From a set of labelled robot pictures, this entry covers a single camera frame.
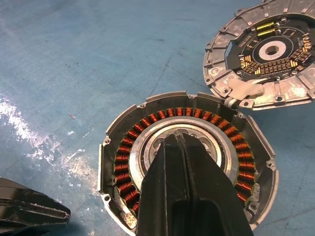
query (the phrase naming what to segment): copper coil winding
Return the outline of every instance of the copper coil winding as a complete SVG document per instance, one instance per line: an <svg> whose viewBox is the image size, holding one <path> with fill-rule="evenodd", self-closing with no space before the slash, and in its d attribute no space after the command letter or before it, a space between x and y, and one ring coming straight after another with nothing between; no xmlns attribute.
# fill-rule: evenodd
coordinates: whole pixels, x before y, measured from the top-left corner
<svg viewBox="0 0 315 236"><path fill-rule="evenodd" d="M243 151L243 150L247 150L250 148L250 146L248 145L248 143L239 143L239 144L236 144L234 145L235 146L235 149L237 151Z"/></svg>
<svg viewBox="0 0 315 236"><path fill-rule="evenodd" d="M255 175L250 172L240 171L238 176L244 180L250 180L250 181L255 180Z"/></svg>
<svg viewBox="0 0 315 236"><path fill-rule="evenodd" d="M136 138L138 138L138 136L139 136L139 134L138 134L136 131L134 131L134 130L128 131L127 135L128 135L129 137L133 138L133 139L136 139Z"/></svg>
<svg viewBox="0 0 315 236"><path fill-rule="evenodd" d="M151 122L149 121L148 118L144 117L142 120L141 120L142 124L145 126L145 127L149 127L151 125Z"/></svg>
<svg viewBox="0 0 315 236"><path fill-rule="evenodd" d="M214 115L210 121L210 123L212 124L217 124L220 121L221 117L219 117L218 115Z"/></svg>
<svg viewBox="0 0 315 236"><path fill-rule="evenodd" d="M255 169L255 164L253 162L240 161L239 165L240 165L241 169L245 169L245 170L254 170Z"/></svg>
<svg viewBox="0 0 315 236"><path fill-rule="evenodd" d="M115 157L115 161L117 162L126 162L129 160L129 156L128 155L117 155Z"/></svg>
<svg viewBox="0 0 315 236"><path fill-rule="evenodd" d="M196 109L194 114L193 114L194 117L196 118L201 118L202 117L202 110L201 109Z"/></svg>
<svg viewBox="0 0 315 236"><path fill-rule="evenodd" d="M209 121L211 119L211 112L205 111L205 113L203 114L202 119Z"/></svg>
<svg viewBox="0 0 315 236"><path fill-rule="evenodd" d="M149 115L150 120L154 123L158 121L158 118L156 117L156 115L154 113L152 113L151 115Z"/></svg>
<svg viewBox="0 0 315 236"><path fill-rule="evenodd" d="M144 127L140 124L135 124L134 129L141 133L144 130Z"/></svg>
<svg viewBox="0 0 315 236"><path fill-rule="evenodd" d="M116 182L123 182L123 181L129 180L129 179L130 179L130 176L128 173L122 173L122 174L115 176Z"/></svg>
<svg viewBox="0 0 315 236"><path fill-rule="evenodd" d="M124 200L126 201L127 204L130 204L132 201L134 201L137 197L139 196L139 193L137 190L133 190L130 193L128 193L125 197Z"/></svg>
<svg viewBox="0 0 315 236"><path fill-rule="evenodd" d="M158 111L157 114L158 114L160 119L165 119L166 118L166 114L165 114L164 111Z"/></svg>
<svg viewBox="0 0 315 236"><path fill-rule="evenodd" d="M133 204L132 208L134 213L138 213L138 210L139 210L139 202L135 202L135 204Z"/></svg>
<svg viewBox="0 0 315 236"><path fill-rule="evenodd" d="M245 203L247 201L248 197L245 194L238 192L237 196L243 203Z"/></svg>
<svg viewBox="0 0 315 236"><path fill-rule="evenodd" d="M239 152L237 155L239 159L247 159L247 160L253 159L252 153L250 151Z"/></svg>
<svg viewBox="0 0 315 236"><path fill-rule="evenodd" d="M244 181L237 181L236 186L247 191L252 190L252 185L250 183L246 183Z"/></svg>
<svg viewBox="0 0 315 236"><path fill-rule="evenodd" d="M118 148L118 152L123 152L123 153L130 153L130 147L126 147L126 146L119 146Z"/></svg>
<svg viewBox="0 0 315 236"><path fill-rule="evenodd" d="M241 134L235 134L232 137L230 137L233 144L239 143L244 141L244 137Z"/></svg>
<svg viewBox="0 0 315 236"><path fill-rule="evenodd" d="M176 115L177 115L178 117L183 116L183 115L184 115L183 108L177 107L177 108L176 108Z"/></svg>
<svg viewBox="0 0 315 236"><path fill-rule="evenodd" d="M128 190L130 190L133 187L131 182L127 182L127 183L123 183L122 185L120 185L118 187L120 192L126 192Z"/></svg>
<svg viewBox="0 0 315 236"><path fill-rule="evenodd" d="M166 110L166 113L167 113L167 116L168 116L168 117L174 117L174 116L175 116L174 110L173 110L172 108L168 108L168 109Z"/></svg>
<svg viewBox="0 0 315 236"><path fill-rule="evenodd" d="M122 140L122 144L128 145L128 146L132 146L133 142L134 141L132 139L130 139L130 138L123 138L123 140Z"/></svg>
<svg viewBox="0 0 315 236"><path fill-rule="evenodd" d="M115 171L127 171L128 164L120 164L115 166Z"/></svg>
<svg viewBox="0 0 315 236"><path fill-rule="evenodd" d="M226 129L230 125L230 122L223 120L220 124L218 124L218 127L222 130Z"/></svg>
<svg viewBox="0 0 315 236"><path fill-rule="evenodd" d="M235 128L234 126L231 126L228 129L226 129L224 132L228 137L230 137L232 134L235 134L237 132L237 128Z"/></svg>
<svg viewBox="0 0 315 236"><path fill-rule="evenodd" d="M191 107L186 107L185 108L185 116L191 117L192 116L192 108Z"/></svg>

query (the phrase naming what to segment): blue floor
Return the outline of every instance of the blue floor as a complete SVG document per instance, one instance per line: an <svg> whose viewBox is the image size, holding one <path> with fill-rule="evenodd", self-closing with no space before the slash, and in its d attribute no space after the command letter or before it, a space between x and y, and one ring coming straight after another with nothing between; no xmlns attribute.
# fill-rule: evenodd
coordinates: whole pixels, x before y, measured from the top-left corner
<svg viewBox="0 0 315 236"><path fill-rule="evenodd" d="M162 92L208 92L204 47L258 0L2 0L0 176L72 211L50 236L125 236L96 192L114 118ZM274 148L278 195L256 236L314 236L315 103L249 112Z"/></svg>

